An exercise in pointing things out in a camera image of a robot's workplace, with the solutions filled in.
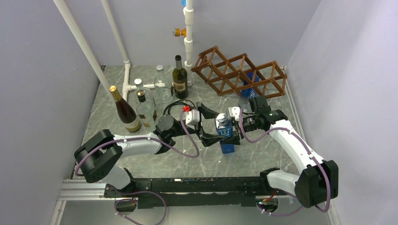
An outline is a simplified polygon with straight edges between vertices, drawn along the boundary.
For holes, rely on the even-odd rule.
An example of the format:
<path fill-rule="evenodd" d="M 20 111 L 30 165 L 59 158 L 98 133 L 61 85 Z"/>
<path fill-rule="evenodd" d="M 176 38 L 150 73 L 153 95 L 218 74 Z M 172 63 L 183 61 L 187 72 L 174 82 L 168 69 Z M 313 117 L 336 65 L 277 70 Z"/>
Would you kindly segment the blue label clear bottle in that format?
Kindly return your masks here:
<path fill-rule="evenodd" d="M 253 78 L 253 72 L 250 72 L 247 74 L 247 76 L 252 79 Z M 260 79 L 258 77 L 258 75 L 255 76 L 255 82 L 258 82 Z M 251 112 L 251 107 L 250 107 L 250 103 L 249 100 L 251 98 L 257 97 L 259 96 L 259 94 L 254 90 L 254 88 L 248 88 L 245 90 L 241 91 L 241 96 L 239 98 L 238 101 L 238 106 L 241 108 L 244 108 L 244 112 Z"/>
<path fill-rule="evenodd" d="M 226 138 L 233 135 L 232 124 L 225 113 L 220 113 L 215 118 L 215 128 L 218 135 L 224 136 Z M 233 144 L 223 144 L 223 141 L 219 141 L 221 151 L 223 154 L 229 154 L 235 152 Z"/>

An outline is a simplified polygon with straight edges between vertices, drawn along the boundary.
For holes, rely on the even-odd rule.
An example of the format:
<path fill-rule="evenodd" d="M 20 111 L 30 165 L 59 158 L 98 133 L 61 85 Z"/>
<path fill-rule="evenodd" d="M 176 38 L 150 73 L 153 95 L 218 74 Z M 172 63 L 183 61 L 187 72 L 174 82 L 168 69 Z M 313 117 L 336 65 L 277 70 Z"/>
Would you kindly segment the dark green wine bottle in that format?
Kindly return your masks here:
<path fill-rule="evenodd" d="M 173 69 L 173 87 L 175 96 L 178 99 L 185 99 L 188 97 L 188 74 L 182 66 L 182 57 L 175 56 L 176 67 Z"/>

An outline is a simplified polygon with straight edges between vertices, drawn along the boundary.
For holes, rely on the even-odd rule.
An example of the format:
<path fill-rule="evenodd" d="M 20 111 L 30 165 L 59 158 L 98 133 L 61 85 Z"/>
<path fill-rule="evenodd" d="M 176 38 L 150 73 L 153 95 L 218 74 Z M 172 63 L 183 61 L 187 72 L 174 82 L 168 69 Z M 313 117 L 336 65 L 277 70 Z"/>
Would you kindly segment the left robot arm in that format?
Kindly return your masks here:
<path fill-rule="evenodd" d="M 117 166 L 121 158 L 141 154 L 162 154 L 173 150 L 179 154 L 182 151 L 174 148 L 174 137 L 187 135 L 191 138 L 196 134 L 206 147 L 211 146 L 225 137 L 207 134 L 197 123 L 194 129 L 187 127 L 184 121 L 185 112 L 181 112 L 180 119 L 165 114 L 160 117 L 155 130 L 145 135 L 114 135 L 108 129 L 99 131 L 84 143 L 74 153 L 77 165 L 74 169 L 76 176 L 83 176 L 88 183 L 106 182 L 116 188 L 124 197 L 134 193 L 135 184 L 131 173 Z"/>

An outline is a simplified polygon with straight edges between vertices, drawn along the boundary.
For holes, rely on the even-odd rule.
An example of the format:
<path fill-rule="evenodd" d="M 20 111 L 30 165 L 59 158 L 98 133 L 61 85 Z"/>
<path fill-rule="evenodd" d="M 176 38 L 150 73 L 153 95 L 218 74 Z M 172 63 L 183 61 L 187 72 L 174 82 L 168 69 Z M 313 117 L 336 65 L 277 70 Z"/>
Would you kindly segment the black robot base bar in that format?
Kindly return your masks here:
<path fill-rule="evenodd" d="M 105 198 L 137 199 L 139 209 L 167 206 L 240 205 L 255 207 L 257 202 L 285 196 L 259 176 L 203 178 L 135 178 L 133 184 L 117 190 L 107 184 Z"/>

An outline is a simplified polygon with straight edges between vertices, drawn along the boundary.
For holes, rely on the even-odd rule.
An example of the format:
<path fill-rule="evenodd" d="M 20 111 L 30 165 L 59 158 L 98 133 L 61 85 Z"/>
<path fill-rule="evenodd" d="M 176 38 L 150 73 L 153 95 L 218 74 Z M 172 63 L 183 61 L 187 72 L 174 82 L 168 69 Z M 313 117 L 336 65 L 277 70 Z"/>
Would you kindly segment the brown gold-capped wine bottle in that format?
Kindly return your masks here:
<path fill-rule="evenodd" d="M 133 108 L 122 98 L 116 86 L 110 86 L 109 91 L 114 98 L 118 116 L 125 128 L 132 133 L 139 131 L 141 124 Z"/>

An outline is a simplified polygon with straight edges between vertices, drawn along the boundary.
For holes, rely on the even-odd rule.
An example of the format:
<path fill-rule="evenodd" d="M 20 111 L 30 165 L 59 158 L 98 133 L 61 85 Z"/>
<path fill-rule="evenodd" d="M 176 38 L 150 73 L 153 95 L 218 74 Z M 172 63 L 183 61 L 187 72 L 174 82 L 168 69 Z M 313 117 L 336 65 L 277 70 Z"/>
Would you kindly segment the dark bottle black cap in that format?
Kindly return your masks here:
<path fill-rule="evenodd" d="M 157 112 L 153 101 L 146 98 L 146 95 L 142 90 L 137 92 L 137 97 L 139 101 L 137 112 L 142 124 L 148 129 L 155 128 Z"/>

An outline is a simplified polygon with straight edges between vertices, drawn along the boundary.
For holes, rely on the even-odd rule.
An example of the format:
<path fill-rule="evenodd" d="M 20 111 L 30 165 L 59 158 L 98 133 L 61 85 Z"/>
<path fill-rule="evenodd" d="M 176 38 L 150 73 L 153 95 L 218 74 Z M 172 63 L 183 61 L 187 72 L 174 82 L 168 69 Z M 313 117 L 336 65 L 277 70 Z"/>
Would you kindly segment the clear glass bottle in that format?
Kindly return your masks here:
<path fill-rule="evenodd" d="M 158 102 L 165 104 L 173 100 L 171 81 L 165 76 L 163 65 L 156 66 L 156 76 L 153 84 Z"/>
<path fill-rule="evenodd" d="M 136 91 L 142 91 L 142 92 L 145 91 L 145 87 L 143 85 L 143 82 L 142 82 L 141 78 L 136 78 L 134 80 L 134 84 L 135 84 L 135 87 L 136 87 Z"/>

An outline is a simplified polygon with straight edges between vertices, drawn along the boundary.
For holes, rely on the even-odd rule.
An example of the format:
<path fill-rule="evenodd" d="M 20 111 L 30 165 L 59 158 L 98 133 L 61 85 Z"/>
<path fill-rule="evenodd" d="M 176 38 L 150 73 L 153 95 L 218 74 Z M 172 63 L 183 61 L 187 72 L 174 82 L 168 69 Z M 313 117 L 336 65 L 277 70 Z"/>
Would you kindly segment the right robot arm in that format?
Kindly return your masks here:
<path fill-rule="evenodd" d="M 316 207 L 327 212 L 331 200 L 338 196 L 339 168 L 335 161 L 325 160 L 317 154 L 295 131 L 281 110 L 272 110 L 264 96 L 249 100 L 251 113 L 241 107 L 227 110 L 229 119 L 236 128 L 228 138 L 239 145 L 242 139 L 250 143 L 259 142 L 270 135 L 292 159 L 299 175 L 271 168 L 260 173 L 259 190 L 269 195 L 275 190 L 296 197 L 304 208 Z"/>

